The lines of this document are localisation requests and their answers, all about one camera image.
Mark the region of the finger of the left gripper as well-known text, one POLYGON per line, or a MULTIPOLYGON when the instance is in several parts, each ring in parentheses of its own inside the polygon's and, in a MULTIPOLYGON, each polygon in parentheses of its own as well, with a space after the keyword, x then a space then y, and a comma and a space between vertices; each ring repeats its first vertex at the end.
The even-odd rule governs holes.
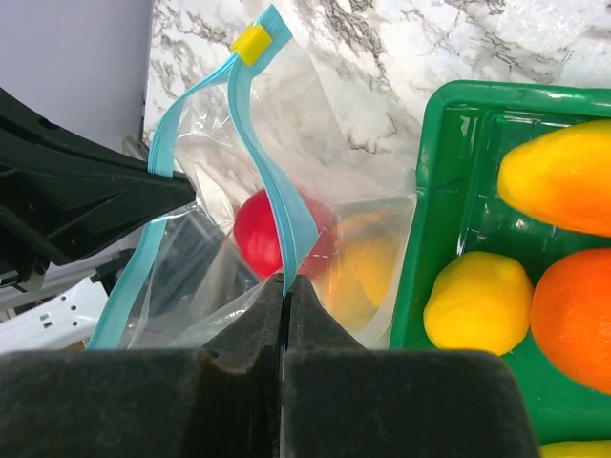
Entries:
POLYGON ((150 174, 1 93, 3 255, 26 245, 56 265, 82 260, 194 199, 185 175, 150 174))

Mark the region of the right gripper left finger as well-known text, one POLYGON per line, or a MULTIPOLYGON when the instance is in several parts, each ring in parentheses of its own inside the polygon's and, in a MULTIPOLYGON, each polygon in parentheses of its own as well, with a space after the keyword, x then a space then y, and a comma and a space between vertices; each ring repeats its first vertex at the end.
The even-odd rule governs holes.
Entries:
POLYGON ((275 457, 282 281, 195 348, 1 359, 5 457, 275 457))

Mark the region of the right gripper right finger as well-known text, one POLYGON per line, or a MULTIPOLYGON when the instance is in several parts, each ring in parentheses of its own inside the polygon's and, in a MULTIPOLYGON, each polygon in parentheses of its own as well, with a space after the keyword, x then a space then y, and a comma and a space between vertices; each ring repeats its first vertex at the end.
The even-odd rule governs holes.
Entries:
POLYGON ((287 294, 287 457, 536 457, 516 379, 473 350, 370 350, 321 306, 287 294))

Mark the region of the orange peach with leaf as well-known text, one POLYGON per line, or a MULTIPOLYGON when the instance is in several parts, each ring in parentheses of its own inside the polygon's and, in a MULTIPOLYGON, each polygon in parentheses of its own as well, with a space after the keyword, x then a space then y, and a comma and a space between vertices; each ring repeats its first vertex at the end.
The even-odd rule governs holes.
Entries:
POLYGON ((314 282, 325 310, 345 329, 365 328, 384 303, 404 244, 400 219, 389 210, 349 216, 327 270, 314 282))

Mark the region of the yellow lemon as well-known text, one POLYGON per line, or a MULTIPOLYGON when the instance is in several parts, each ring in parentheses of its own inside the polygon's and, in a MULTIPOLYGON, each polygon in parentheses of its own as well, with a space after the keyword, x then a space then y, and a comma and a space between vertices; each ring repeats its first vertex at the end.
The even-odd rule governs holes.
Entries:
POLYGON ((525 339, 533 294, 517 260, 468 252, 436 277, 423 311, 426 335, 437 348, 502 356, 525 339))

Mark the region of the clear zip top bag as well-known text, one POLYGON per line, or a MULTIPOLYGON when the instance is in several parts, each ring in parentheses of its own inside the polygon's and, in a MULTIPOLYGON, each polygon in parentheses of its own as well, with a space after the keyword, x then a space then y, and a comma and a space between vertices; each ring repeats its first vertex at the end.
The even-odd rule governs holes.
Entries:
POLYGON ((415 207, 414 161, 348 147, 318 74, 276 8, 166 111, 151 157, 182 170, 196 197, 165 216, 118 343, 90 341, 90 348, 204 344, 273 278, 287 291, 306 277, 319 299, 314 282, 334 256, 339 222, 383 210, 400 219, 404 237, 395 275, 370 323, 346 331, 366 347, 388 345, 415 207))

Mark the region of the green plastic tray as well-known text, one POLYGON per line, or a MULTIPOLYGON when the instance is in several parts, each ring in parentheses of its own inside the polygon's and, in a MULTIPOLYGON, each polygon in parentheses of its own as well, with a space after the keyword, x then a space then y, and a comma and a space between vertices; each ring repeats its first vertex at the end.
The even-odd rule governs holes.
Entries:
MULTIPOLYGON (((390 333, 392 349, 433 349, 423 312, 434 281, 465 252, 517 260, 533 286, 557 261, 610 238, 536 221, 498 196, 502 158, 513 148, 598 119, 610 119, 610 89, 454 81, 426 107, 416 165, 416 208, 390 333)), ((610 440, 610 394, 567 378, 528 332, 503 360, 542 444, 610 440)))

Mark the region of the orange fruit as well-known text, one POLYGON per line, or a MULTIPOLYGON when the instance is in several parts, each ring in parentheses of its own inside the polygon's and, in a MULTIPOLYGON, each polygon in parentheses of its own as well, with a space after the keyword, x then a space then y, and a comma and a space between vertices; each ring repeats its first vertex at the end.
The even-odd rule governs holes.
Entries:
POLYGON ((610 392, 610 250, 579 251, 540 278, 531 308, 534 340, 560 373, 610 392))

